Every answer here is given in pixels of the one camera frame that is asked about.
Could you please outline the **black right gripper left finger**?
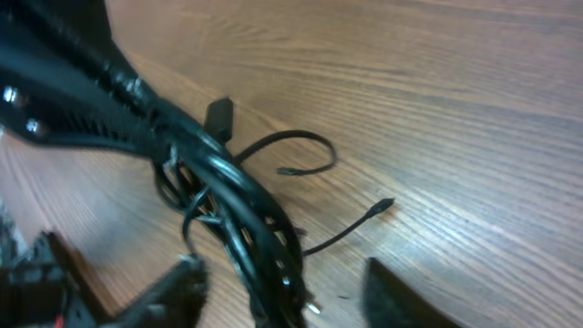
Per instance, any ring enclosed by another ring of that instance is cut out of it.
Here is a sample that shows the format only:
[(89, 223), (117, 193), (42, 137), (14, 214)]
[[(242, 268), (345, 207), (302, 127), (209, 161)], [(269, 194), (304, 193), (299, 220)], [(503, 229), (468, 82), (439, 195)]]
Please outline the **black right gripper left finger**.
[(180, 255), (175, 266), (101, 327), (195, 327), (207, 302), (208, 289), (204, 260), (195, 255)]

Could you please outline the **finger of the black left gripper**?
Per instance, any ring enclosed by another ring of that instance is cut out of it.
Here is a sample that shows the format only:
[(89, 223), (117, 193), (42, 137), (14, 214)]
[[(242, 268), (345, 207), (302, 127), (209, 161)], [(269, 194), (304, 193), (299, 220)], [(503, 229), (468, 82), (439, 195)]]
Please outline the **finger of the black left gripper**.
[(104, 0), (1, 0), (1, 12), (29, 28), (134, 115), (151, 115), (157, 95), (114, 42)]
[(171, 146), (72, 67), (19, 59), (1, 63), (1, 123), (31, 143), (114, 149), (168, 159)]

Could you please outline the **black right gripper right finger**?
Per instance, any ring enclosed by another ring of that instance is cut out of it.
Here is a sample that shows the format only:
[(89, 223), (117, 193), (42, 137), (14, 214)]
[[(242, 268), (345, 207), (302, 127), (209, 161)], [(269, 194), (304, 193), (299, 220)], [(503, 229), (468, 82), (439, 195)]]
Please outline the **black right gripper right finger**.
[(461, 328), (374, 257), (367, 259), (362, 310), (369, 328)]

